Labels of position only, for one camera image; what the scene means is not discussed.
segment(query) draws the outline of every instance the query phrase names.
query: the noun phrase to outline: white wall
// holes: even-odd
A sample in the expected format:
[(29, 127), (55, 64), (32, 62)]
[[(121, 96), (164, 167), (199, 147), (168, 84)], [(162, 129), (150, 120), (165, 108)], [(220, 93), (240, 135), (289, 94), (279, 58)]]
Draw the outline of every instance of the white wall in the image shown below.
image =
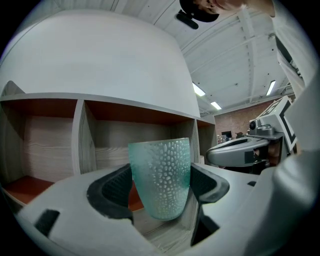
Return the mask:
[(104, 95), (200, 116), (178, 44), (153, 25), (113, 12), (69, 10), (22, 33), (2, 56), (0, 90), (12, 80), (26, 93)]

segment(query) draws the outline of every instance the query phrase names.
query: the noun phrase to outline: ceiling light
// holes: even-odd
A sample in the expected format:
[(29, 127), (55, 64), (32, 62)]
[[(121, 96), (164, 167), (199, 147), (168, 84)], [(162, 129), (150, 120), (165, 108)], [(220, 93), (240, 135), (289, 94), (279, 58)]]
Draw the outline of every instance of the ceiling light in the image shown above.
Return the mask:
[(271, 91), (272, 91), (272, 89), (274, 88), (275, 84), (276, 84), (276, 81), (275, 81), (275, 80), (271, 81), (270, 86), (269, 86), (269, 90), (268, 90), (268, 92), (266, 93), (267, 96), (271, 93)]
[(217, 110), (221, 110), (221, 107), (215, 101), (211, 102), (211, 105), (214, 106)]
[(196, 86), (194, 82), (192, 84), (193, 84), (194, 92), (198, 94), (200, 97), (206, 94), (203, 90), (201, 90), (198, 86)]

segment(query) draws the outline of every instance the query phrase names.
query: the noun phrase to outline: cup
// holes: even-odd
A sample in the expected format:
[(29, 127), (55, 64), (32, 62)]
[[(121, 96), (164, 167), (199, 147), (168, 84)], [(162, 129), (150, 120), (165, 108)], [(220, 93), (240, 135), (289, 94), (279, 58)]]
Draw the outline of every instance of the cup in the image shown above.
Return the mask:
[(149, 215), (170, 221), (185, 208), (190, 185), (189, 138), (130, 143), (133, 180)]

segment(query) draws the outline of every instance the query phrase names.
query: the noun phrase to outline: white ceiling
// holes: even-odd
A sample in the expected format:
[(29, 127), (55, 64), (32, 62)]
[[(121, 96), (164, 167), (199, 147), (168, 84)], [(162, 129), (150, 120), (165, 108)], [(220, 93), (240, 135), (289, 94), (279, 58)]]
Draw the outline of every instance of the white ceiling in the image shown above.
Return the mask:
[[(129, 15), (172, 35), (189, 68), (193, 82), (205, 93), (198, 97), (202, 116), (220, 114), (292, 94), (277, 61), (271, 19), (253, 9), (220, 15), (212, 23), (197, 21), (193, 30), (175, 19), (179, 0), (44, 0), (19, 30), (62, 10), (100, 9)], [(266, 97), (270, 82), (276, 84)], [(222, 110), (210, 103), (217, 102)]]

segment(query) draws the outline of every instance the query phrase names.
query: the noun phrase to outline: brown wall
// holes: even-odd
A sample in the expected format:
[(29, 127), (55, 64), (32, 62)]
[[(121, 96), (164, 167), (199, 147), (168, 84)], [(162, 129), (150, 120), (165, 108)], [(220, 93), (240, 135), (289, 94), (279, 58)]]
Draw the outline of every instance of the brown wall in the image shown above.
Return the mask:
[(255, 106), (239, 109), (233, 112), (215, 115), (215, 129), (217, 135), (221, 132), (231, 131), (232, 137), (236, 138), (236, 133), (242, 132), (244, 135), (249, 129), (249, 121), (259, 116), (267, 107), (274, 102), (267, 101)]

